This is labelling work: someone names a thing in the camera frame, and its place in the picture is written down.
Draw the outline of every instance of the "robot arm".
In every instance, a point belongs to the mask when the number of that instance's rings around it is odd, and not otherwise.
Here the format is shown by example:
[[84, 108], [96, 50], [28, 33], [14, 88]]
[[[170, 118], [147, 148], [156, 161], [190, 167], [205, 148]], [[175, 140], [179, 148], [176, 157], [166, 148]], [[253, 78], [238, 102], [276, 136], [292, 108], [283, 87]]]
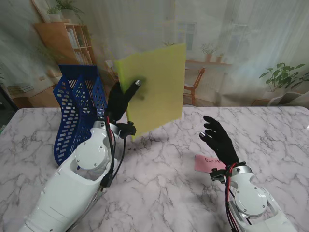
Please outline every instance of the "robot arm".
[[[219, 180], [226, 185], [225, 204], [232, 231], [296, 232], [271, 194], [251, 182], [255, 175], [245, 162], [239, 163], [232, 141], [221, 124], [211, 117], [205, 116], [204, 119], [208, 122], [204, 124], [206, 130], [199, 136], [226, 165], [225, 170], [213, 169], [210, 176], [212, 181]], [[235, 195], [231, 193], [230, 199], [229, 186], [235, 189]], [[272, 217], [251, 223], [251, 219], [261, 217], [268, 207]]]
[[[91, 138], [79, 144], [47, 181], [31, 215], [20, 232], [64, 232], [75, 222], [98, 193], [101, 179], [111, 166], [111, 152], [106, 130], [91, 129]], [[84, 170], [102, 170], [95, 181], [79, 176]]]
[[[90, 139], [79, 144], [47, 181], [19, 232], [69, 232], [89, 212], [102, 196], [103, 189], [110, 186], [121, 164], [122, 159], [114, 172], [117, 159], [113, 145], [117, 146], [119, 138], [124, 139], [125, 144], [125, 138], [136, 132], [131, 122], [114, 124], [124, 114], [140, 85], [141, 82], [136, 81], [125, 93], [119, 83], [113, 87], [104, 121], [100, 118], [94, 123]], [[114, 124], [107, 123], [109, 118]], [[77, 172], [78, 167], [99, 173], [99, 177], [96, 180], [84, 178]]]
[[[245, 162], [236, 165], [229, 176], [227, 170], [213, 170], [210, 173], [212, 181], [219, 180], [226, 184], [230, 178], [230, 186], [234, 187], [235, 195], [229, 200], [229, 209], [242, 232], [296, 232], [272, 195], [265, 189], [254, 185], [251, 180], [255, 177]], [[261, 217], [267, 208], [272, 217], [251, 223]]]

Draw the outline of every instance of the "blue plastic basket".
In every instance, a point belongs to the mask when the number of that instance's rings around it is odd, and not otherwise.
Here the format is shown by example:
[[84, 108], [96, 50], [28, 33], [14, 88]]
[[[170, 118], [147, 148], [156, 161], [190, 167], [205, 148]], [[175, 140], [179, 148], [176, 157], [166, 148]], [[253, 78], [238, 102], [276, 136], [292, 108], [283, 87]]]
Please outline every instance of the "blue plastic basket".
[[95, 65], [59, 65], [59, 68], [62, 77], [54, 95], [62, 115], [54, 155], [60, 166], [80, 143], [90, 138], [90, 129], [97, 117], [104, 115], [107, 104]]

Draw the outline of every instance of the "yellow plastic sheet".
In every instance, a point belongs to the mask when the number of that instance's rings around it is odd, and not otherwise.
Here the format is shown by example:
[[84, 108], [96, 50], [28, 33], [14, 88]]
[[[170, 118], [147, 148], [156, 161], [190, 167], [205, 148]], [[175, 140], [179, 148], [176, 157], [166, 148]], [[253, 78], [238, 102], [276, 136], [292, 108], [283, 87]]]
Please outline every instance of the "yellow plastic sheet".
[[141, 80], [126, 112], [135, 137], [181, 117], [185, 58], [185, 44], [177, 44], [115, 62], [122, 91]]

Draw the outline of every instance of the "pink sticky note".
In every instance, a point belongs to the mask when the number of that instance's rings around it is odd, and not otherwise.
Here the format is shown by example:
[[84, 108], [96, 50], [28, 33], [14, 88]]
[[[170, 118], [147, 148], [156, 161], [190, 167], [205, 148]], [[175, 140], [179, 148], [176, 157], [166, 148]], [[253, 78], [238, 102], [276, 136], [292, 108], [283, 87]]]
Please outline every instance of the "pink sticky note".
[[195, 155], [195, 171], [211, 173], [213, 168], [225, 169], [225, 165], [217, 158]]

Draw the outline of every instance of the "red wire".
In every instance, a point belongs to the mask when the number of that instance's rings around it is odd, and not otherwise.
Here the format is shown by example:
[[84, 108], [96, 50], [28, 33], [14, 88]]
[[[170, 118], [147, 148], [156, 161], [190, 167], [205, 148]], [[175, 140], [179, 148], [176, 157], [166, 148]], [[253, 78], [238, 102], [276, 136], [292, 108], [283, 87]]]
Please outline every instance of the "red wire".
[[[106, 118], [107, 118], [107, 123], [110, 124], [110, 118], [108, 116]], [[111, 138], [114, 139], [114, 143], [116, 143], [116, 139], [112, 136], [111, 128], [109, 129], [109, 131], [110, 131]]]
[[[230, 182], [231, 182], [231, 178], [230, 178], [230, 174], [232, 173], [232, 170], [233, 170], [233, 168], [235, 167], [235, 163], [234, 164], [232, 164], [232, 166], [230, 167], [230, 169], [229, 169], [229, 175], [228, 175], [228, 177], [227, 177], [227, 202], [229, 202], [228, 201], [228, 196], [229, 196], [229, 186], [230, 186]], [[228, 210], [228, 214], [230, 215], [230, 218], [231, 218], [231, 220], [232, 220], [232, 223], [233, 223], [233, 225], [234, 225], [234, 227], [235, 227], [235, 229], [236, 229], [236, 231], [237, 232], [239, 232], [239, 230], [238, 230], [238, 228], [237, 228], [237, 225], [236, 225], [236, 223], [235, 223], [235, 221], [234, 221], [234, 218], [232, 217], [232, 214], [231, 214], [231, 211], [230, 210]]]

